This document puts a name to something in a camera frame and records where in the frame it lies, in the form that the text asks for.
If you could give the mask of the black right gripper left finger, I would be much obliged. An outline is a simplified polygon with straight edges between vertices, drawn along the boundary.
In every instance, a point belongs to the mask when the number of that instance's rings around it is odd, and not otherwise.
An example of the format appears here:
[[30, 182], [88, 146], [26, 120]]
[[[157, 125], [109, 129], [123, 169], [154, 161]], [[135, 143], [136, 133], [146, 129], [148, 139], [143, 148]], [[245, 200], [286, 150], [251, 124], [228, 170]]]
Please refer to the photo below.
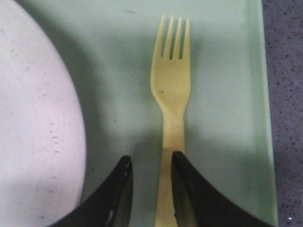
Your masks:
[[106, 180], [74, 211], [53, 227], [127, 227], [132, 210], [133, 167], [123, 156]]

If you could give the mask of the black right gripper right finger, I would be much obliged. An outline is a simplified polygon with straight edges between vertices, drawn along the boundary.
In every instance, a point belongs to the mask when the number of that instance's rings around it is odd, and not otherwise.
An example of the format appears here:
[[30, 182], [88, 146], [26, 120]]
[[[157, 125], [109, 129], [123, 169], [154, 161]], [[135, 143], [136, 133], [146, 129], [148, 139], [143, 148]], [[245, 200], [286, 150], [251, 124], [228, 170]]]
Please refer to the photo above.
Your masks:
[[172, 155], [172, 194], [179, 227], [267, 227], [215, 189], [180, 151]]

